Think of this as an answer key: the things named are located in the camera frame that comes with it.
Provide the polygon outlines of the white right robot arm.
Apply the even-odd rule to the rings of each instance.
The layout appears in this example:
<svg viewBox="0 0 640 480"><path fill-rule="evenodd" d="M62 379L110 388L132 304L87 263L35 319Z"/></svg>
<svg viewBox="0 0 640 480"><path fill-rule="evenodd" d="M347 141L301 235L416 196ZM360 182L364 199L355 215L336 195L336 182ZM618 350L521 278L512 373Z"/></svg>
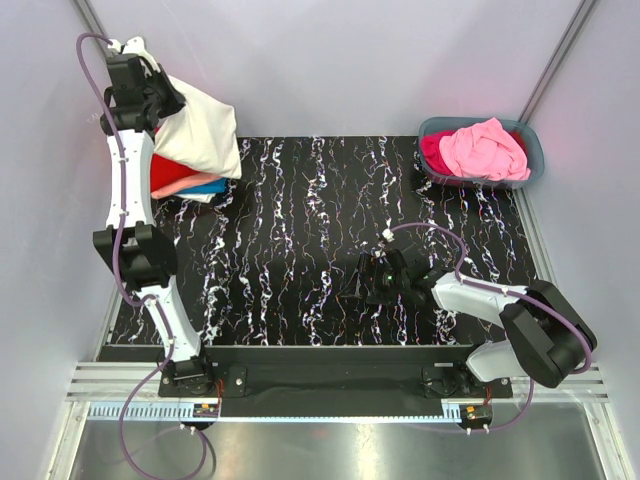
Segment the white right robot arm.
<svg viewBox="0 0 640 480"><path fill-rule="evenodd" d="M455 387L470 397L503 377L528 376L555 388L567 376L588 369L597 347L593 332L548 281L529 286L495 284L408 261L397 249L361 254L339 295L367 305L390 306L401 300L500 327L505 340L475 347L454 371Z"/></svg>

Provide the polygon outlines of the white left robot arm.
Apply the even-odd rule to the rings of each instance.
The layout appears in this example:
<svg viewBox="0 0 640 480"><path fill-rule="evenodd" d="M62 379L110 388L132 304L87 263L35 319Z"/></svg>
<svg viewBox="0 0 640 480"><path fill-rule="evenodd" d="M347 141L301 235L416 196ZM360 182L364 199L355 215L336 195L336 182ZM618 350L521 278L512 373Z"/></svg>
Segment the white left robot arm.
<svg viewBox="0 0 640 480"><path fill-rule="evenodd" d="M111 201L93 245L123 300L145 308L152 318L164 348L159 365L164 383L203 396L214 388L216 372L180 298L175 246L151 212L154 134L161 120L185 104L163 70L113 75L102 119L112 166Z"/></svg>

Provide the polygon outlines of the cream white t shirt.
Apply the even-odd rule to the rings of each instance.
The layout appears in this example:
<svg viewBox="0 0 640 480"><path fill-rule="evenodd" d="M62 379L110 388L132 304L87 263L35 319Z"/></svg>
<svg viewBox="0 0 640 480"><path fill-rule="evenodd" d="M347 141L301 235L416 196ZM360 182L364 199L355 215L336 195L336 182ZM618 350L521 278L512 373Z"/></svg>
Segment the cream white t shirt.
<svg viewBox="0 0 640 480"><path fill-rule="evenodd" d="M169 81L186 104L161 121L154 152L196 172L239 179L242 167L234 108L174 76Z"/></svg>

